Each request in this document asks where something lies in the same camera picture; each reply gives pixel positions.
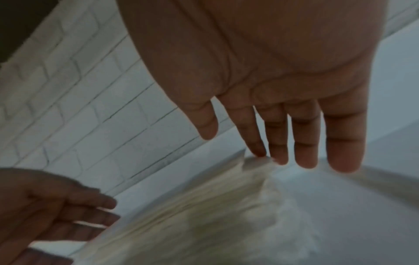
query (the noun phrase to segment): white table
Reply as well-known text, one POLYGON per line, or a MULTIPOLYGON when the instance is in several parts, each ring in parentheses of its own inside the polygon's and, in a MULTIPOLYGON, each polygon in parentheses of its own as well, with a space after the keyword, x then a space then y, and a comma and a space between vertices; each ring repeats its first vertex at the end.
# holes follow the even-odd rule
MULTIPOLYGON (((400 142, 404 142, 406 136, 403 133, 402 136, 400 133, 390 135, 397 130, 409 128, 408 135, 411 138, 418 136, 416 146, 419 147, 419 126, 409 127, 419 120, 419 21, 381 43, 373 69, 367 135, 367 141, 373 148, 367 152, 366 163, 419 175, 419 148, 416 152, 414 148, 409 149, 411 144, 404 144, 405 149, 394 151, 395 147, 401 146, 400 142), (393 142, 390 149, 386 147, 388 139, 379 144, 380 139, 387 135, 390 135, 388 137, 393 142), (393 167, 389 168, 392 165, 389 161, 396 161, 394 157, 402 161, 406 156, 410 157, 410 164, 397 167, 398 163, 394 162, 393 167)), ((325 156, 324 135, 321 141, 320 155, 325 156)), ((125 215, 151 202, 243 147, 244 142, 235 128, 225 132, 116 196, 119 204, 115 212, 125 215)), ((419 213, 334 176, 320 172, 308 175, 294 164, 291 160, 288 166, 282 167, 277 173, 287 179, 286 186, 294 193, 302 208, 312 214, 313 220, 327 237, 322 254, 305 264, 403 265, 414 264, 411 263, 414 258, 415 264, 419 263, 419 213), (362 205, 357 198, 362 198, 367 204, 362 205), (368 203, 377 204, 377 212, 371 213, 370 209, 374 207, 368 203), (402 227, 390 231, 394 224, 402 227), (395 251, 398 251, 397 257, 392 260, 395 251)), ((68 255, 81 245, 63 242, 37 243, 35 246, 68 255)))

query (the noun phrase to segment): skin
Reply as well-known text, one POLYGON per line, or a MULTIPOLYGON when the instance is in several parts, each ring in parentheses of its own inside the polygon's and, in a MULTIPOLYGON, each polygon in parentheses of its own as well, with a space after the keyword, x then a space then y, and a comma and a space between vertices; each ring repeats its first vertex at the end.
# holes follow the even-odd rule
POLYGON ((385 19, 384 0, 119 0, 144 63, 204 139, 218 130, 217 97, 250 150, 288 162, 318 160, 320 119, 337 171, 359 168, 368 85, 385 19))
POLYGON ((72 260, 29 247, 42 241, 89 241, 112 225, 116 201, 98 189, 41 171, 0 169, 0 264, 69 265, 72 260))

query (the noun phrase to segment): palm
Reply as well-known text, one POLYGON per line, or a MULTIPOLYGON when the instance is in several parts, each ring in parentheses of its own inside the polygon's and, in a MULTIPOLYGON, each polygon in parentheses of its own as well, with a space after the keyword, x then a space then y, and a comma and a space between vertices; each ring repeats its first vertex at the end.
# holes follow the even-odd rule
POLYGON ((97 209, 114 208, 112 198, 76 181, 19 169, 2 169, 0 176, 0 264, 71 264, 28 246, 36 240, 88 241, 103 229, 74 222, 109 226, 118 219, 97 209))
POLYGON ((368 80, 386 1, 138 1, 120 10, 151 74, 203 138, 218 129, 210 99, 225 106, 254 154, 317 163, 320 112, 332 167, 356 170, 364 153, 368 80))

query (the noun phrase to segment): wall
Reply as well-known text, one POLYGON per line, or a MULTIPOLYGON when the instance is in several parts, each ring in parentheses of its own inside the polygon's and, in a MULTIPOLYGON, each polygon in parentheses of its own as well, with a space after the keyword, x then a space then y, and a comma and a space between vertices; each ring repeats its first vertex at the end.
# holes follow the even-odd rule
MULTIPOLYGON (((386 35, 416 19, 418 3, 392 1, 386 35)), ((203 143, 146 70, 115 0, 60 2, 0 71, 0 103, 0 166, 111 195, 203 143)), ((223 132, 232 124, 215 104, 223 132)))

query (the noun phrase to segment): white brick wall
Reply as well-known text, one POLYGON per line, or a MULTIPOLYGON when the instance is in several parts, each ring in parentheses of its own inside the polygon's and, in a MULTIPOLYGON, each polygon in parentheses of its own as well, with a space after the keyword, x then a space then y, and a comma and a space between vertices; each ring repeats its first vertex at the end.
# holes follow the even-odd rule
POLYGON ((91 70, 126 35, 127 29, 117 14, 75 55, 81 73, 85 75, 91 70))
POLYGON ((25 157, 63 125, 63 119, 56 106, 48 110, 16 140, 20 157, 25 157))
POLYGON ((147 126, 137 102, 132 101, 76 145, 83 168, 90 168, 147 126))
POLYGON ((58 98, 78 82, 79 78, 79 72, 74 63, 67 63, 29 101, 34 115, 41 116, 58 98))
MULTIPOLYGON (((390 3, 387 34, 418 17, 419 0, 390 3)), ((204 142, 154 83, 115 0, 61 0, 12 59, 0 70, 0 166, 115 195, 204 142)))
POLYGON ((137 62, 94 101, 99 119, 104 121, 154 82, 143 61, 137 62))
POLYGON ((59 105, 65 120, 73 117, 120 75, 121 71, 112 55, 97 64, 60 100, 59 105))

